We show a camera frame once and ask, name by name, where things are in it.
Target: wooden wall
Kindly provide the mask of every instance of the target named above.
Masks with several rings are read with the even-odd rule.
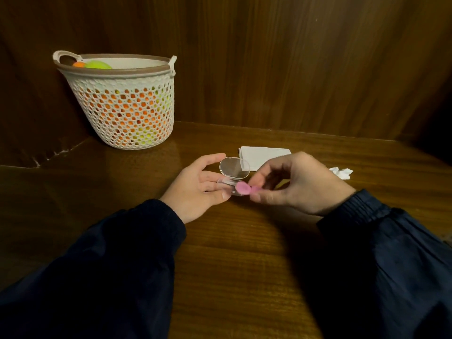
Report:
[[[55,50],[177,55],[177,120],[392,140],[434,112],[451,37],[452,0],[0,0],[0,164],[87,136]]]

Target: green ball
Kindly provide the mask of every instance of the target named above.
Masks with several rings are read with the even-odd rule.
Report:
[[[110,65],[101,61],[89,61],[86,63],[85,68],[90,69],[111,69]]]

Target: basket rim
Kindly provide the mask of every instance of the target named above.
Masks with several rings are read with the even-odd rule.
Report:
[[[121,53],[96,53],[96,54],[84,54],[80,55],[82,59],[101,59],[101,58],[141,58],[149,59],[153,61],[162,61],[168,63],[170,58],[161,56],[150,55],[133,55],[133,54],[121,54]],[[71,65],[61,64],[57,60],[53,60],[59,70],[76,73],[79,75],[98,75],[98,76],[114,76],[114,75],[133,75],[144,73],[156,73],[163,71],[171,71],[169,64],[163,64],[159,66],[153,66],[149,68],[134,68],[134,69],[81,69]]]

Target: oval lid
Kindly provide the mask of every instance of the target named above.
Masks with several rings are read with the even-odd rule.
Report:
[[[220,171],[224,176],[243,179],[250,174],[250,164],[238,157],[226,157],[220,162]]]

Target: hand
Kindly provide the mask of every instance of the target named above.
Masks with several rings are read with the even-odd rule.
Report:
[[[160,198],[175,211],[184,224],[199,218],[210,206],[230,198],[232,188],[217,183],[224,176],[203,171],[207,165],[218,163],[225,157],[224,153],[216,153],[196,159],[180,172]]]
[[[290,182],[273,190],[285,178]],[[264,188],[250,195],[254,202],[292,206],[304,213],[321,216],[331,212],[356,191],[305,152],[270,159],[248,184]]]

